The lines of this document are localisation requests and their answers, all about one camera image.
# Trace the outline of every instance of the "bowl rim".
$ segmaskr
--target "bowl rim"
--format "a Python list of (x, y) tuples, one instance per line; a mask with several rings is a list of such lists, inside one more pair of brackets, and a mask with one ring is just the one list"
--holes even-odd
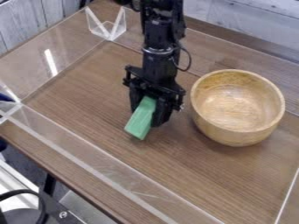
[[(198, 110), (198, 107), (195, 107), (195, 90), (196, 90), (196, 87), (199, 86), (199, 84), (203, 82), (203, 80), (206, 80), (208, 77), (211, 77), (212, 75), (215, 74), (220, 74), (220, 73), (226, 73), (226, 72), (240, 72), (243, 74), (248, 74), (256, 78), (259, 78), (263, 82), (266, 82), (271, 87), (272, 89), (275, 90), (275, 93), (278, 94), (278, 98), (280, 100), (280, 111), (278, 113), (278, 115), (275, 116), (274, 120), (271, 121), (271, 123), (263, 125), (262, 127), (259, 127), (258, 129), (242, 129), (242, 130), (234, 130), (234, 129), (226, 129), (223, 128), (220, 125), (218, 125), (215, 122), (210, 121), (202, 114), (202, 112)], [(284, 113), (286, 113), (286, 98), (283, 96), (283, 93), (280, 91), (280, 89), (278, 88), (278, 86), (274, 84), (272, 81), (270, 81), (267, 78), (264, 78), (262, 75), (256, 74), (256, 73), (252, 73), (247, 70), (240, 70), (240, 69), (222, 69), (222, 70), (218, 70), (218, 71), (214, 71), (211, 73), (207, 73), (204, 74), (198, 80), (196, 82), (192, 84), (192, 87), (191, 87), (191, 106), (195, 110), (195, 112), (198, 113), (198, 115), (200, 116), (200, 118), (210, 124), (212, 124), (215, 127), (218, 127), (219, 129), (222, 130), (228, 130), (228, 131), (232, 131), (232, 132), (236, 132), (236, 133), (250, 133), (250, 132), (259, 132), (259, 131), (263, 131), (263, 130), (267, 130), (270, 129), (271, 127), (274, 127), (279, 121), (282, 120), (283, 116), (284, 116)]]

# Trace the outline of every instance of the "wooden bowl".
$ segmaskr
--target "wooden bowl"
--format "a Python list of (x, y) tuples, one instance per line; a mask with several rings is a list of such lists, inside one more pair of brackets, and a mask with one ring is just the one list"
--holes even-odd
[(286, 112), (286, 100), (275, 84), (235, 69), (208, 73), (195, 82), (191, 106), (200, 131), (230, 146), (263, 141)]

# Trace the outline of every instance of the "green object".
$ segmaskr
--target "green object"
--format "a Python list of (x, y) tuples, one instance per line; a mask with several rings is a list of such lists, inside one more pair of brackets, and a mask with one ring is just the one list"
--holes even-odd
[(151, 129), (154, 112), (155, 99), (145, 96), (125, 125), (125, 132), (140, 140), (145, 139), (145, 135)]

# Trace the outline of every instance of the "green block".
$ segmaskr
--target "green block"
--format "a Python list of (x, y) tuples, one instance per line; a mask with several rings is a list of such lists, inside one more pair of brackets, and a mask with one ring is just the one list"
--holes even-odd
[(151, 129), (154, 112), (155, 99), (145, 96), (125, 125), (125, 132), (140, 140), (145, 139), (145, 135)]

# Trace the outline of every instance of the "wooden table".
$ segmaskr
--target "wooden table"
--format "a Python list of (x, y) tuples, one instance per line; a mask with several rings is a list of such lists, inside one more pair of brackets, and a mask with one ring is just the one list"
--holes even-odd
[[(91, 9), (107, 19), (117, 13), (117, 6), (105, 0), (96, 1)], [(83, 28), (85, 26), (84, 14), (79, 12), (47, 34), (48, 38), (59, 35), (63, 39), (59, 43), (51, 42), (53, 49), (71, 49), (72, 54), (63, 58), (64, 66), (84, 48), (79, 44), (88, 48), (92, 41), (95, 44), (99, 41), (92, 36), (85, 39), (83, 34), (81, 38), (73, 37), (88, 32)], [(137, 51), (143, 36), (137, 27), (137, 15), (128, 17), (128, 32), (116, 43), (99, 44), (29, 96), (31, 85), (20, 85), (13, 91), (25, 98), (23, 103), (27, 106), (84, 137), (220, 221), (274, 223), (299, 161), (299, 66), (200, 32), (187, 31), (184, 44), (191, 49), (194, 66), (190, 73), (179, 74), (182, 86), (190, 90), (199, 76), (210, 71), (222, 68), (247, 69), (262, 74), (280, 87), (288, 112), (274, 135), (263, 143), (247, 148), (230, 148), (212, 142), (195, 128), (187, 95), (186, 110), (175, 113), (172, 120), (162, 128), (154, 129), (148, 138), (140, 142), (123, 131), (131, 112), (127, 88), (121, 85), (125, 65), (140, 66), (141, 63)], [(37, 37), (25, 47), (29, 49), (37, 46), (44, 43), (44, 39), (44, 36)], [(17, 55), (12, 52), (1, 58), (0, 67), (5, 69), (7, 65), (13, 65), (7, 69), (16, 69), (13, 71), (20, 73), (21, 56)], [(37, 54), (32, 54), (28, 64), (37, 57)], [(25, 77), (37, 77), (41, 73), (39, 69), (33, 73), (24, 73), (24, 82)], [(23, 77), (1, 73), (1, 78), (8, 85)], [(163, 223), (15, 124), (5, 122), (0, 131), (1, 137), (20, 152), (115, 220), (123, 223)], [(84, 149), (73, 151), (96, 163), (97, 154), (81, 153)]]

